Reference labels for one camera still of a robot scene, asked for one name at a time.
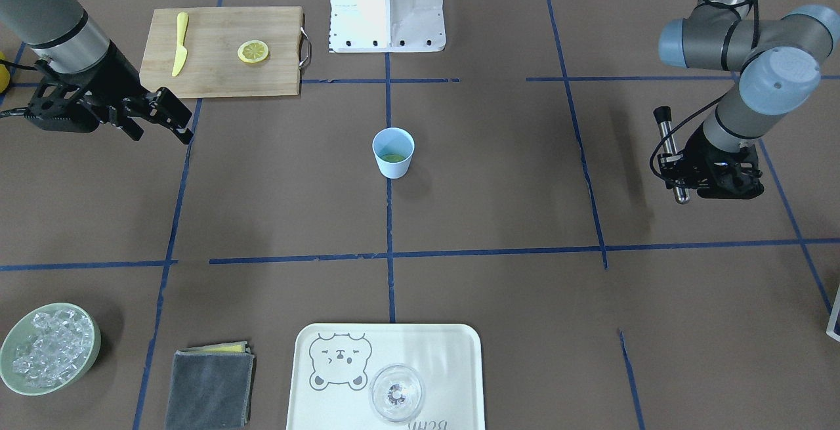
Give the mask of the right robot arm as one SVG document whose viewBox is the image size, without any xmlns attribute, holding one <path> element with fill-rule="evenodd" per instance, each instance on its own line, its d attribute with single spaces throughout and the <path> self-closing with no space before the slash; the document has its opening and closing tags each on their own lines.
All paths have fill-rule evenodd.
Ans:
<svg viewBox="0 0 840 430">
<path fill-rule="evenodd" d="M 2 24 L 36 55 L 40 73 L 29 104 L 3 110 L 44 131 L 89 133 L 108 124 L 132 140 L 137 119 L 191 142 L 192 113 L 170 89 L 147 90 L 138 69 L 93 20 L 81 0 L 1 0 Z"/>
</svg>

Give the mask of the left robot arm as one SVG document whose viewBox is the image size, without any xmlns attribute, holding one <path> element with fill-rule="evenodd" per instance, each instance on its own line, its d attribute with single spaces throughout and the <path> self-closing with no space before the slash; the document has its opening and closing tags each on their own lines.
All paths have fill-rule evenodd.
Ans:
<svg viewBox="0 0 840 430">
<path fill-rule="evenodd" d="M 737 200 L 764 192 L 756 142 L 821 82 L 822 63 L 838 49 L 838 24 L 837 12 L 823 5 L 763 20 L 759 0 L 697 0 L 689 17 L 664 26 L 663 63 L 739 73 L 726 94 L 701 109 L 706 119 L 682 148 L 669 107 L 654 110 L 660 142 L 649 167 L 676 202 L 689 202 L 690 191 Z"/>
</svg>

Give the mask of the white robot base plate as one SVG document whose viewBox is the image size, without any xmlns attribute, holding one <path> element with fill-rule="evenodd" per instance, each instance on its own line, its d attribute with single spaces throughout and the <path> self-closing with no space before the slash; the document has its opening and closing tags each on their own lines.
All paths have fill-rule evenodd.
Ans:
<svg viewBox="0 0 840 430">
<path fill-rule="evenodd" d="M 331 53 L 437 53 L 446 47 L 443 0 L 330 0 Z"/>
</svg>

